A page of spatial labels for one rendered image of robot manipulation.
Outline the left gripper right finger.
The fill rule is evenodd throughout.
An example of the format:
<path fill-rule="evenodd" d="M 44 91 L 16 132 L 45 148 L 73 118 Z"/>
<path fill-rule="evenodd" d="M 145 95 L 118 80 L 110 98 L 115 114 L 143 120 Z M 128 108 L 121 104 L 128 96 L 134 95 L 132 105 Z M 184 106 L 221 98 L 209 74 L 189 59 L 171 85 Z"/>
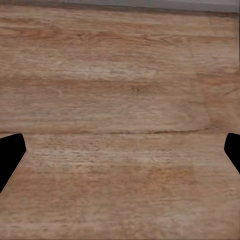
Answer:
<path fill-rule="evenodd" d="M 240 135 L 229 133 L 227 135 L 224 151 L 240 173 Z"/>

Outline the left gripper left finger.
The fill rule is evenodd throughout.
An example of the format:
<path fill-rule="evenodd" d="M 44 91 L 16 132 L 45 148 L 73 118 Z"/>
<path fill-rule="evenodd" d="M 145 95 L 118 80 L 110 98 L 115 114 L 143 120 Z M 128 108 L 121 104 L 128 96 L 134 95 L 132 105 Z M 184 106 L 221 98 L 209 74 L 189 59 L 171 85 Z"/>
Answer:
<path fill-rule="evenodd" d="M 0 138 L 0 193 L 26 152 L 21 133 Z"/>

